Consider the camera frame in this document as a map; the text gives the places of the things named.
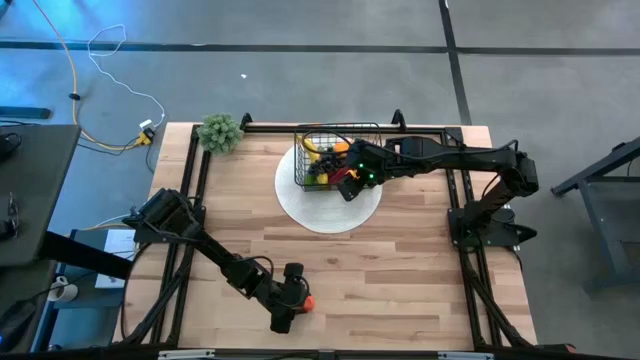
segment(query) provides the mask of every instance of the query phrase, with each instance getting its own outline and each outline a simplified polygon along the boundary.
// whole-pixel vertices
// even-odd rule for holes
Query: orange part
[[[311,295],[307,296],[307,298],[304,300],[304,305],[302,305],[302,310],[304,312],[310,312],[315,307],[316,307],[316,300]]]
[[[333,151],[335,152],[342,152],[347,150],[349,150],[349,144],[347,143],[337,143],[333,145]]]

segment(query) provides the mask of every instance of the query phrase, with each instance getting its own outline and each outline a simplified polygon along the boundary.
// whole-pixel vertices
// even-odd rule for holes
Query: wooden table
[[[180,188],[192,126],[167,125],[151,194]],[[487,127],[462,129],[466,144],[491,146]],[[290,334],[273,333],[269,313],[240,296],[217,266],[196,252],[180,347],[472,349],[460,261],[448,236],[444,172],[387,182],[378,209],[362,226],[317,234],[289,218],[276,198],[275,171],[291,146],[291,134],[246,134],[231,155],[212,158],[205,226],[233,252],[271,257],[280,280],[285,263],[303,263],[316,309],[296,317]],[[201,155],[199,149],[192,191]],[[481,194],[493,175],[472,173],[474,193]],[[459,198],[464,203],[462,193]],[[166,245],[152,245],[136,264],[126,294],[128,332],[158,296],[166,251]],[[487,261],[497,303],[535,343],[517,259],[504,249],[488,248]],[[479,299],[478,304],[489,341],[486,312]],[[172,311],[170,306],[165,333]]]

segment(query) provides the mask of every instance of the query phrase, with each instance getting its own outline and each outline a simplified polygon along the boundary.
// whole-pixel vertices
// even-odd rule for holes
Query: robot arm
[[[421,136],[387,139],[384,147],[356,140],[347,152],[347,167],[350,171],[338,184],[346,201],[353,200],[365,187],[436,169],[495,172],[500,181],[482,199],[467,203],[464,209],[449,210],[454,244],[474,246],[484,236],[489,244],[511,246],[535,236],[530,228],[505,226],[514,216],[503,206],[516,196],[526,197],[538,190],[535,163],[517,150],[515,140],[493,149],[441,145]],[[497,215],[510,221],[496,223],[492,219]]]
[[[229,252],[204,230],[204,208],[194,210],[178,191],[160,189],[123,222],[136,229],[136,242],[186,244],[200,251],[220,267],[229,285],[247,299],[256,298],[271,313],[272,331],[288,333],[295,315],[313,307],[302,264],[285,266],[284,283],[273,280],[273,263],[267,270],[256,261],[270,259],[243,258]]]

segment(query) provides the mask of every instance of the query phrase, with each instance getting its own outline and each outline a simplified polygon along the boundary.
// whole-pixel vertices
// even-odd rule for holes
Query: artificial plant
[[[226,154],[238,145],[244,131],[229,114],[213,114],[204,117],[204,124],[196,132],[202,147],[214,155]]]

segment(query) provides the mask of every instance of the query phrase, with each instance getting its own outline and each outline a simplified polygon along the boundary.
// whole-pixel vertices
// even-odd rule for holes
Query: banana
[[[304,145],[302,146],[302,148],[304,149],[304,151],[307,152],[307,154],[309,155],[309,159],[311,160],[311,163],[316,162],[316,160],[320,160],[320,154],[316,154],[312,151],[309,151],[307,148],[314,150],[314,151],[318,151],[318,148],[316,148],[316,146],[313,144],[313,142],[311,142],[310,139],[305,138],[304,141],[302,139],[302,136],[298,135],[298,141],[300,143],[304,142]]]

